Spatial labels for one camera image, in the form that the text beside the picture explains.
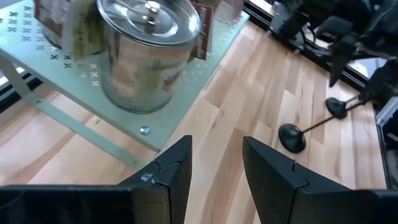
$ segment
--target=table leg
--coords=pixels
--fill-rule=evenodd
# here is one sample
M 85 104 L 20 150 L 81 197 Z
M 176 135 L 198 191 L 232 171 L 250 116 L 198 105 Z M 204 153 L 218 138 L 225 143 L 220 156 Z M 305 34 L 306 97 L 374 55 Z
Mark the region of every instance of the table leg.
M 109 153 L 126 165 L 131 166 L 136 170 L 140 170 L 144 167 L 144 165 L 134 154 L 120 148 L 119 146 L 115 145 L 115 143 L 105 139 L 103 136 L 88 128 L 83 123 L 75 120 L 68 114 L 64 113 L 62 110 L 56 108 L 54 105 L 51 105 L 49 102 L 32 92 L 25 84 L 22 77 L 18 74 L 14 65 L 2 55 L 0 55 L 0 70 L 3 72 L 4 76 L 9 80 L 12 86 L 16 89 L 21 98 L 24 99 L 26 102 L 35 106 L 53 119 L 70 128 L 72 131 L 76 132 L 88 141 L 97 145 L 102 150 Z

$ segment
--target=wooden floor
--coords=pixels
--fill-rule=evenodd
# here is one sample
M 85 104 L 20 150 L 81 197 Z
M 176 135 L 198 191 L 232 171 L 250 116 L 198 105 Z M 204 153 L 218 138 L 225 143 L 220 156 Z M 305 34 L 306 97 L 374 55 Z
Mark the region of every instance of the wooden floor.
M 324 70 L 248 23 L 165 146 L 193 135 L 185 223 L 259 223 L 243 171 L 243 136 L 352 189 L 385 188 L 371 105 L 307 133 L 301 154 L 280 145 L 281 124 L 306 128 L 329 116 L 327 97 L 356 94 L 340 81 L 327 84 Z M 146 163 L 156 156 L 47 85 L 37 92 Z M 0 114 L 0 184 L 116 184 L 135 171 L 24 102 Z

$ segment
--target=metal pot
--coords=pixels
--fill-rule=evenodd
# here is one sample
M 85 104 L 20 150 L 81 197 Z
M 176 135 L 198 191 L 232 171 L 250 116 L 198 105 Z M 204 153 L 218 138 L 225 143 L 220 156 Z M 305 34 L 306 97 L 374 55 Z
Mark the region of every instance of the metal pot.
M 97 0 L 105 20 L 104 92 L 136 113 L 163 107 L 186 65 L 200 18 L 186 0 Z

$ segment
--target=green table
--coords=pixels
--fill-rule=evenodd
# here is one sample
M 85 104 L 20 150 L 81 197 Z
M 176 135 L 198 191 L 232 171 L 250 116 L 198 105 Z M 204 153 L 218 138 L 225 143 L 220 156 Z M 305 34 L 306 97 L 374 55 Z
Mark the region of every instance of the green table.
M 99 56 L 75 63 L 53 47 L 33 17 L 33 1 L 25 0 L 0 10 L 0 69 L 18 94 L 44 113 L 96 144 L 129 166 L 140 169 L 142 164 L 130 152 L 119 148 L 84 124 L 32 93 L 15 70 L 21 66 L 131 138 L 159 151 L 187 113 L 206 81 L 248 19 L 246 13 L 235 24 L 213 21 L 213 51 L 207 61 L 194 60 L 183 71 L 172 100 L 161 110 L 150 114 L 124 111 L 110 102 L 103 93 Z

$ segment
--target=lid knob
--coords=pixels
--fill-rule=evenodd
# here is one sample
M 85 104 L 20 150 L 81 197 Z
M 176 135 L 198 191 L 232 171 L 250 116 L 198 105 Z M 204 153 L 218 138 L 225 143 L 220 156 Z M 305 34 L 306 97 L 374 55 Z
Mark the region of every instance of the lid knob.
M 145 8 L 148 10 L 148 15 L 145 16 L 146 21 L 149 24 L 156 25 L 156 18 L 160 11 L 160 4 L 155 1 L 147 1 Z

